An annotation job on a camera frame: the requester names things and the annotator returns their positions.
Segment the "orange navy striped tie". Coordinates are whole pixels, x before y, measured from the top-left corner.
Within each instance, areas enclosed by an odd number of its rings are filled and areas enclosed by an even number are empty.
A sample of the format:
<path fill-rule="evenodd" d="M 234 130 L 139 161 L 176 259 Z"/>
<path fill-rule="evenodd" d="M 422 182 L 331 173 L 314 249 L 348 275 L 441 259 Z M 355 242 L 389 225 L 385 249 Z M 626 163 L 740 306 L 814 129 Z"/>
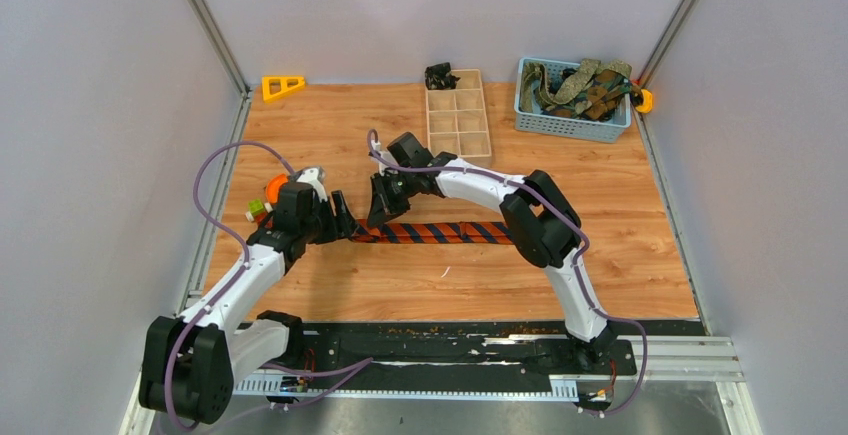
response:
<path fill-rule="evenodd" d="M 352 241 L 371 244 L 512 245 L 503 222 L 386 223 L 369 228 L 360 220 Z"/>

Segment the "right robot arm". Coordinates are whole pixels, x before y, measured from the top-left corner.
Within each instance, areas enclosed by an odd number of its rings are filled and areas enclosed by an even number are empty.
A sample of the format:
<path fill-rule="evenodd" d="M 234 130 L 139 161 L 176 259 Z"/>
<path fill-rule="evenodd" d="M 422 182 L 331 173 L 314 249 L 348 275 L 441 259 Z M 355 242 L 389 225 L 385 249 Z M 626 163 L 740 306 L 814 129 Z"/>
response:
<path fill-rule="evenodd" d="M 419 194 L 465 200 L 500 213 L 519 254 L 541 268 L 554 289 L 573 340 L 575 366 L 592 373 L 609 362 L 616 334 L 598 313 L 598 299 L 585 275 L 579 254 L 585 241 L 581 221 L 549 174 L 507 175 L 455 158 L 423 168 L 381 165 L 370 184 L 371 228 L 405 214 L 410 199 Z"/>

